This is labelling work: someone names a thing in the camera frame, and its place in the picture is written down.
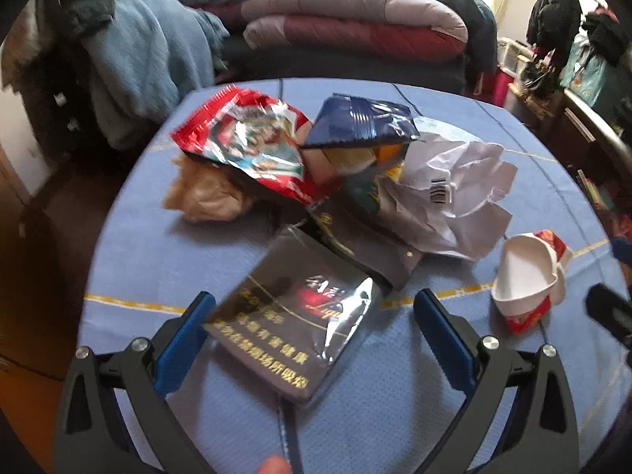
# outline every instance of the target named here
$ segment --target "pink blanket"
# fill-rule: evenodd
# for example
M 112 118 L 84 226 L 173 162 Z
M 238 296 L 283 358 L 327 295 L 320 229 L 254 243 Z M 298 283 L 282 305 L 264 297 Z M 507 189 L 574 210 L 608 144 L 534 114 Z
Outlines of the pink blanket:
M 459 55 L 468 30 L 437 0 L 246 0 L 204 6 L 251 48 L 328 46 L 431 62 Z

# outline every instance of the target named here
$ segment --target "hanging jacket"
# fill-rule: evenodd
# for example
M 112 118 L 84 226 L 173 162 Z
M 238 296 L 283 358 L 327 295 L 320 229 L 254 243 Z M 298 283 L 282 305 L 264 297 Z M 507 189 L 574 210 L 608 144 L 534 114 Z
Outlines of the hanging jacket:
M 537 0 L 529 19 L 527 41 L 543 52 L 555 50 L 552 63 L 561 70 L 579 31 L 579 0 Z
M 628 48 L 628 37 L 621 25 L 607 12 L 589 12 L 581 26 L 588 32 L 590 45 L 613 67 L 617 67 L 619 59 Z

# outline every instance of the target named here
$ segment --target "hand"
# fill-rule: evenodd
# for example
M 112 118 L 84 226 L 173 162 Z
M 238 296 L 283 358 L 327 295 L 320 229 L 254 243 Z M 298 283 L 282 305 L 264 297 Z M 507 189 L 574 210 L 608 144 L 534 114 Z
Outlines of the hand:
M 257 474 L 292 474 L 292 469 L 282 457 L 274 455 L 261 464 Z

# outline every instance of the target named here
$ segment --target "blue tablecloth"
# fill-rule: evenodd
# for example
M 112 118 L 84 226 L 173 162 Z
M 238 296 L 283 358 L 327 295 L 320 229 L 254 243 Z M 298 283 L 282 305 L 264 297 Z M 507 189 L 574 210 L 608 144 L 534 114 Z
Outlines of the blue tablecloth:
M 493 334 L 528 351 L 545 341 L 555 345 L 573 393 L 585 463 L 609 430 L 632 376 L 623 348 L 585 315 L 583 299 L 598 282 L 621 294 L 627 291 L 592 209 L 549 151 L 504 109 L 452 94 L 338 79 L 241 86 L 282 97 L 311 119 L 334 91 L 392 100 L 501 144 L 504 160 L 518 167 L 511 193 L 501 201 L 513 214 L 507 235 L 550 228 L 575 251 L 566 300 L 540 326 L 519 336 L 512 336 L 498 313 L 491 312 L 489 288 L 500 244 L 474 264 L 424 257 L 409 284 L 380 310 L 359 351 L 335 373 L 325 397 L 298 410 L 305 473 L 413 472 L 456 415 L 463 395 L 450 388 L 412 319 L 410 297 L 424 287 L 435 291 L 448 311 L 466 317 L 480 335 Z M 120 350 L 139 335 L 151 337 L 201 290 L 221 301 L 273 237 L 270 219 L 256 211 L 230 223 L 189 224 L 160 206 L 176 177 L 170 159 L 178 150 L 168 134 L 216 90 L 185 99 L 141 156 L 110 211 L 94 256 L 79 334 L 79 343 L 97 353 Z M 506 391 L 475 465 L 494 450 L 512 395 Z M 119 400 L 143 459 L 157 465 L 129 401 L 124 395 Z M 220 474 L 254 473 L 265 457 L 282 454 L 273 390 L 211 340 L 168 401 Z

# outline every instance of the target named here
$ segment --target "snack bag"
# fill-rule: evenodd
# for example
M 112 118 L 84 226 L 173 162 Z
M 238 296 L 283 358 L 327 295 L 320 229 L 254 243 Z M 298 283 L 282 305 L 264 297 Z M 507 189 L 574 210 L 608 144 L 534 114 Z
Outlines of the snack bag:
M 203 327 L 284 397 L 302 404 L 323 386 L 352 337 L 358 344 L 368 333 L 362 321 L 382 299 L 370 276 L 288 226 Z
M 418 135 L 406 105 L 334 93 L 301 147 L 372 148 L 410 143 Z
M 296 135 L 311 127 L 294 107 L 229 85 L 171 134 L 184 151 L 243 171 L 261 185 L 310 205 L 322 190 L 308 173 Z

